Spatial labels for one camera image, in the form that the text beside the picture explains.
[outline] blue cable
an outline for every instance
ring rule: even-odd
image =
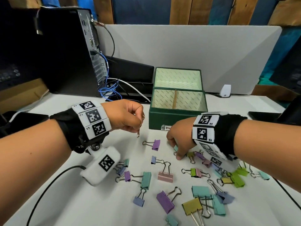
[[[113,101],[113,100],[111,100],[111,99],[108,98],[108,97],[110,97],[110,96],[118,95],[118,96],[120,96],[120,98],[122,99],[121,94],[118,93],[118,92],[115,90],[115,89],[118,87],[119,81],[117,81],[117,82],[116,82],[114,85],[112,85],[111,87],[107,87],[107,81],[108,81],[108,77],[109,77],[109,64],[108,64],[108,60],[107,60],[107,58],[106,58],[102,53],[98,52],[98,54],[104,58],[104,60],[106,61],[106,64],[107,64],[107,65],[106,65],[106,66],[107,66],[107,77],[106,77],[106,81],[105,81],[105,87],[100,88],[100,89],[98,90],[98,91],[100,92],[100,95],[101,95],[103,98],[105,98],[105,99],[107,99],[108,101],[110,101],[110,102]],[[108,92],[112,92],[112,93],[111,93],[110,95],[108,95],[107,97],[105,97],[105,96],[103,95],[103,93],[106,94],[106,93],[108,93]]]

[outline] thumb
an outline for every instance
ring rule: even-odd
[[[185,148],[183,148],[182,145],[178,145],[178,151],[177,151],[176,159],[181,160],[186,153],[187,153],[187,150],[185,150]]]
[[[126,111],[123,118],[123,125],[133,127],[135,130],[139,130],[141,125],[141,120],[135,115]]]

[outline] green box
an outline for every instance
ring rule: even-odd
[[[157,67],[149,110],[149,129],[208,112],[201,70]]]

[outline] person's right arm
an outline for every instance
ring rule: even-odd
[[[167,139],[178,142],[180,160],[196,144],[191,138],[195,118],[174,124]],[[301,126],[244,120],[234,137],[235,155],[301,192]]]

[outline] table surface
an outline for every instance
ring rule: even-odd
[[[71,95],[47,95],[30,112],[52,115],[66,110],[71,105],[90,100],[89,97]],[[262,96],[232,95],[230,98],[217,98],[206,95],[209,111],[228,111],[231,114],[247,116],[248,111],[282,112],[283,107]],[[193,199],[191,186],[208,186],[206,178],[191,178],[182,174],[181,169],[198,167],[210,173],[212,180],[217,177],[211,168],[205,168],[201,161],[190,164],[188,158],[181,161],[175,159],[173,149],[167,144],[166,132],[148,129],[149,105],[144,105],[145,120],[140,130],[140,137],[136,134],[122,130],[115,130],[104,140],[104,146],[114,146],[122,159],[130,159],[128,170],[131,174],[142,175],[143,171],[152,172],[150,189],[144,195],[143,208],[132,203],[133,198],[140,192],[140,185],[136,182],[115,182],[116,174],[112,171],[103,182],[92,187],[79,175],[80,169],[73,169],[61,176],[47,191],[39,203],[30,225],[73,225],[73,226],[99,226],[99,225],[166,225],[166,213],[156,200],[156,195],[162,190],[165,193],[178,186],[182,195],[175,198],[175,209],[171,211],[179,221],[179,225],[195,225],[190,216],[186,216],[182,203]],[[143,146],[144,140],[160,139],[159,151],[153,151],[149,146]],[[150,164],[151,157],[171,162],[171,173],[174,182],[167,183],[157,180],[162,164]],[[5,226],[25,225],[33,206],[46,186],[63,170],[74,165],[87,165],[92,160],[88,154],[72,153],[66,163],[15,213]],[[205,219],[205,225],[252,225],[252,226],[278,226],[299,225],[301,221],[300,210],[291,201],[281,187],[273,180],[254,179],[243,177],[246,185],[235,188],[233,185],[223,186],[224,191],[235,196],[232,204],[226,205],[225,217],[213,214]],[[285,186],[295,200],[301,203],[301,194]]]

